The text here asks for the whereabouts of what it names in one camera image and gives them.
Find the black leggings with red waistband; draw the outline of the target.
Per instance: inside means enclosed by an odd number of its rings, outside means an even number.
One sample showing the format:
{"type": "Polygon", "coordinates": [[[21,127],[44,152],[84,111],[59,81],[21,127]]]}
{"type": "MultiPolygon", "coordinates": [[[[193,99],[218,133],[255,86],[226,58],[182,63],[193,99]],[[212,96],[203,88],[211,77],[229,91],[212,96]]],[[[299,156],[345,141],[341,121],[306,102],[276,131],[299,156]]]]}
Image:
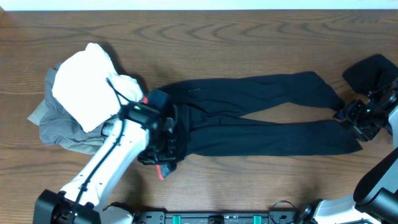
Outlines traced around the black leggings with red waistband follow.
{"type": "Polygon", "coordinates": [[[343,100],[315,72],[246,78],[186,80],[163,86],[177,123],[159,152],[138,160],[156,165],[161,178],[190,154],[200,156],[322,156],[361,150],[345,123],[334,119],[272,123],[250,113],[284,103],[338,111],[343,100]]]}

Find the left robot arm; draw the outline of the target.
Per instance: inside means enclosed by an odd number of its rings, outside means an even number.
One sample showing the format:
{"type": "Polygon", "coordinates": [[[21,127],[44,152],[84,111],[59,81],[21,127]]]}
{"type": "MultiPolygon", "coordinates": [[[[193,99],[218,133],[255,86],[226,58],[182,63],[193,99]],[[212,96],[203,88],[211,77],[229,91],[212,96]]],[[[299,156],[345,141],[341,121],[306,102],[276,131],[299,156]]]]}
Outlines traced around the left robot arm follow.
{"type": "Polygon", "coordinates": [[[109,196],[134,159],[155,165],[160,178],[177,165],[174,155],[176,106],[131,103],[123,106],[111,134],[83,170],[57,193],[44,190],[34,223],[134,223],[134,212],[109,196]]]}

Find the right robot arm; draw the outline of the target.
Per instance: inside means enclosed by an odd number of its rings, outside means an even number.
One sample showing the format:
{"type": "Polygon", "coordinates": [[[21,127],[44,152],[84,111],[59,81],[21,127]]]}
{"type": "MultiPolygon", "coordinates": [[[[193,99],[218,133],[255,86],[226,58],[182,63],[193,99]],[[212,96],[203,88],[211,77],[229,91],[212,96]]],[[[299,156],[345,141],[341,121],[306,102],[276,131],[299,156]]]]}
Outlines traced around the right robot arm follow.
{"type": "Polygon", "coordinates": [[[318,199],[295,217],[295,223],[397,223],[397,89],[370,92],[368,98],[368,104],[353,101],[340,116],[363,142],[388,130],[393,151],[359,181],[353,195],[318,199]]]}

